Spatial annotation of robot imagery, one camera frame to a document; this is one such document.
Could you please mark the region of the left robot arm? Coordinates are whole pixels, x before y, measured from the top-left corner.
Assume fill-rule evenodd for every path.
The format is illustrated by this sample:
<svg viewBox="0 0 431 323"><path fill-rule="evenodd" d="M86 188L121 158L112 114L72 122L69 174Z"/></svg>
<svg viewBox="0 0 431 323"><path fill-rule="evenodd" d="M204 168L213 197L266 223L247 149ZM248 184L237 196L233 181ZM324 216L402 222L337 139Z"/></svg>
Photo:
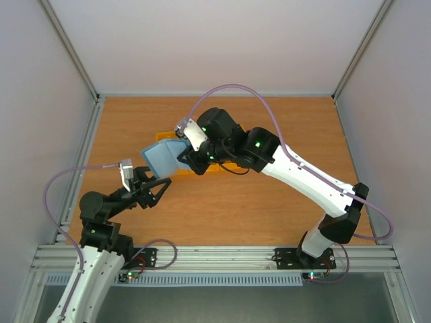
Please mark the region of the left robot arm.
<svg viewBox="0 0 431 323"><path fill-rule="evenodd" d="M80 240L76 242L64 229L58 229L77 251L77 260L49 322L96 321L114 278L139 255L132 237L120 234L120 224L111 218L136 206L155 207L172 182L148 176L147 166L134 168L129 159L117 163L116 168L122 188L109 195L90 191L81 197Z"/></svg>

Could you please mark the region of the blue leather card holder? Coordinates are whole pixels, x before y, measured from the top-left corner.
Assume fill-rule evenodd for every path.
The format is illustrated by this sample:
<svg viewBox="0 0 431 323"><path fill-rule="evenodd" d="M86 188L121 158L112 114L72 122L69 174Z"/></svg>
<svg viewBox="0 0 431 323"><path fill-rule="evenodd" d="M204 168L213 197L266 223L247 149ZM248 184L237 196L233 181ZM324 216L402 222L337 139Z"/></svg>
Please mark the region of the blue leather card holder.
<svg viewBox="0 0 431 323"><path fill-rule="evenodd" d="M178 174L179 170L191 170L177 160L188 147L189 143L181 139L162 139L142 149L141 156L156 178L168 178Z"/></svg>

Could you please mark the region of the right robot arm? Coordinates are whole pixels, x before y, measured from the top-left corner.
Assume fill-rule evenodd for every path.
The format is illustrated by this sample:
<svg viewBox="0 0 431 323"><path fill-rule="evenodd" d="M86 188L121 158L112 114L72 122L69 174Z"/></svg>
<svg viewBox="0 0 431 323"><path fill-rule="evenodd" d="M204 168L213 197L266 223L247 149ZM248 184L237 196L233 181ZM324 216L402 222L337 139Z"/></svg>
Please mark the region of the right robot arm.
<svg viewBox="0 0 431 323"><path fill-rule="evenodd" d="M294 258L302 267L315 265L332 245L350 242L368 195L366 185L340 182L297 156L270 131L244 130L224 109L214 107L197 120L183 119L175 133L189 142L178 161L197 175L211 164L232 162L291 186L324 210L324 217L296 249Z"/></svg>

